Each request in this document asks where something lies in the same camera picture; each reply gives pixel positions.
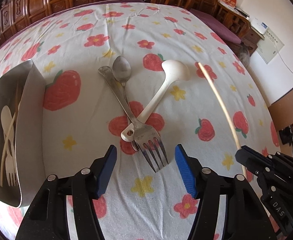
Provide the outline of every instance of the white plastic spoon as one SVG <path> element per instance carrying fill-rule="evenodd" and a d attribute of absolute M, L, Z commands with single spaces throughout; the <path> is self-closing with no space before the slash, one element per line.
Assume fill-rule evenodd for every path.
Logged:
<path fill-rule="evenodd" d="M 183 64 L 180 61 L 177 60 L 166 60 L 162 63 L 162 68 L 165 72 L 165 80 L 158 90 L 158 92 L 155 94 L 155 96 L 152 98 L 150 103 L 144 108 L 144 110 L 140 113 L 140 115 L 137 117 L 137 119 L 145 123 L 147 119 L 150 117 L 156 106 L 161 101 L 162 97 L 164 96 L 165 92 L 168 90 L 169 86 L 174 81 L 179 80 L 189 80 L 190 79 L 190 71 L 188 67 Z M 128 132 L 132 131 L 134 133 L 134 126 L 133 124 L 128 125 L 123 132 L 121 133 L 121 137 L 123 140 L 127 142 L 132 142 L 134 140 L 134 136 L 128 135 Z"/>

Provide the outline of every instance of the red fruit print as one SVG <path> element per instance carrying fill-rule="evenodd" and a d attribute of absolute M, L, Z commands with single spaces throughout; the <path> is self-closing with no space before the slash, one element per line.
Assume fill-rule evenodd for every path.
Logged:
<path fill-rule="evenodd" d="M 204 76 L 202 70 L 200 69 L 198 63 L 196 62 L 194 65 L 195 65 L 195 66 L 197 67 L 197 69 L 198 69 L 198 70 L 196 71 L 196 74 L 197 74 L 200 78 L 205 78 L 205 76 Z M 212 68 L 211 68 L 209 65 L 204 65 L 204 68 L 205 68 L 205 70 L 208 72 L 208 74 L 209 74 L 210 78 L 212 79 L 212 81 L 214 82 L 214 79 L 217 79 L 217 76 L 216 76 L 216 74 L 213 72 Z"/>
<path fill-rule="evenodd" d="M 126 30 L 134 30 L 135 29 L 135 25 L 132 25 L 132 24 L 122 25 L 122 27 Z"/>
<path fill-rule="evenodd" d="M 224 49 L 222 49 L 222 48 L 220 48 L 220 47 L 218 47 L 217 49 L 218 49 L 223 55 L 226 54 L 226 52 L 225 52 Z"/>
<path fill-rule="evenodd" d="M 147 40 L 141 40 L 138 41 L 137 44 L 139 44 L 140 48 L 147 48 L 147 49 L 152 49 L 152 46 L 155 44 L 152 41 L 147 41 Z"/>
<path fill-rule="evenodd" d="M 73 14 L 74 17 L 79 17 L 79 16 L 84 16 L 84 15 L 87 15 L 87 14 L 90 14 L 90 13 L 93 13 L 94 10 L 84 10 L 84 11 L 80 11 L 76 14 Z"/>
<path fill-rule="evenodd" d="M 197 37 L 199 37 L 200 39 L 202 39 L 202 40 L 207 40 L 208 38 L 207 37 L 205 37 L 203 34 L 201 34 L 201 33 L 197 33 L 197 32 L 194 32 L 194 34 L 197 36 Z"/>
<path fill-rule="evenodd" d="M 4 61 L 7 61 L 11 55 L 12 55 L 12 52 L 9 52 L 8 54 L 6 54 L 4 57 Z"/>
<path fill-rule="evenodd" d="M 90 36 L 87 38 L 88 42 L 84 44 L 84 47 L 90 47 L 90 46 L 100 47 L 104 45 L 104 42 L 107 41 L 109 38 L 110 38 L 109 36 L 104 36 L 104 34 Z"/>
<path fill-rule="evenodd" d="M 74 70 L 60 70 L 53 82 L 47 85 L 43 107 L 50 111 L 62 109 L 73 104 L 81 90 L 80 75 Z"/>
<path fill-rule="evenodd" d="M 237 132 L 241 132 L 243 137 L 246 139 L 248 134 L 248 121 L 241 111 L 238 111 L 234 114 L 233 124 L 235 126 L 235 130 Z"/>
<path fill-rule="evenodd" d="M 137 117 L 143 111 L 143 105 L 137 101 L 129 102 L 131 110 L 135 117 Z M 153 126 L 158 132 L 164 128 L 164 120 L 160 114 L 152 113 L 146 124 Z M 121 137 L 121 132 L 128 126 L 128 119 L 126 116 L 118 116 L 113 118 L 109 123 L 109 131 L 111 134 Z M 132 155 L 136 151 L 133 149 L 130 142 L 126 142 L 120 139 L 121 151 L 125 154 Z"/>
<path fill-rule="evenodd" d="M 180 203 L 174 205 L 174 211 L 180 213 L 180 218 L 186 219 L 190 214 L 195 214 L 198 210 L 196 204 L 198 199 L 192 198 L 191 194 L 185 194 Z"/>
<path fill-rule="evenodd" d="M 109 12 L 109 13 L 105 13 L 102 14 L 103 16 L 105 16 L 105 18 L 109 18 L 109 17 L 119 17 L 124 13 L 118 13 L 118 12 Z"/>
<path fill-rule="evenodd" d="M 143 66 L 152 71 L 163 71 L 162 62 L 164 61 L 161 54 L 146 54 L 143 58 Z"/>
<path fill-rule="evenodd" d="M 92 23 L 88 23 L 88 24 L 81 25 L 80 27 L 76 29 L 76 31 L 87 31 L 93 27 L 94 25 Z"/>
<path fill-rule="evenodd" d="M 177 20 L 172 17 L 165 17 L 166 20 L 171 21 L 173 23 L 177 23 Z"/>
<path fill-rule="evenodd" d="M 222 44 L 226 45 L 226 43 L 217 35 L 216 33 L 211 33 L 211 36 Z"/>
<path fill-rule="evenodd" d="M 199 119 L 200 126 L 196 128 L 195 134 L 204 142 L 212 140 L 215 136 L 215 131 L 211 122 L 207 119 Z"/>
<path fill-rule="evenodd" d="M 60 47 L 61 45 L 53 46 L 51 49 L 48 50 L 48 55 L 56 53 Z"/>
<path fill-rule="evenodd" d="M 234 61 L 234 62 L 233 62 L 233 66 L 236 67 L 236 70 L 237 70 L 240 74 L 245 75 L 244 68 L 242 68 L 238 62 Z"/>
<path fill-rule="evenodd" d="M 41 50 L 40 46 L 43 44 L 44 42 L 38 42 L 37 44 L 33 45 L 32 47 L 30 47 L 22 56 L 21 60 L 22 61 L 26 61 L 29 58 L 32 58 L 37 52 L 39 52 Z"/>
<path fill-rule="evenodd" d="M 250 94 L 247 96 L 247 98 L 248 98 L 249 103 L 250 103 L 252 106 L 255 106 L 254 99 L 253 99 L 253 97 L 252 97 Z"/>
<path fill-rule="evenodd" d="M 63 25 L 60 26 L 60 29 L 65 28 L 65 27 L 67 27 L 68 25 L 69 25 L 69 23 L 65 23 L 65 24 L 63 24 Z"/>
<path fill-rule="evenodd" d="M 182 30 L 179 30 L 179 29 L 174 29 L 173 31 L 175 31 L 177 34 L 180 34 L 180 35 L 185 35 L 185 32 L 182 31 Z"/>
<path fill-rule="evenodd" d="M 271 136 L 272 136 L 272 142 L 273 142 L 273 144 L 276 147 L 279 147 L 280 146 L 279 139 L 278 139 L 278 135 L 276 133 L 276 129 L 275 129 L 275 126 L 274 126 L 273 121 L 271 122 Z"/>

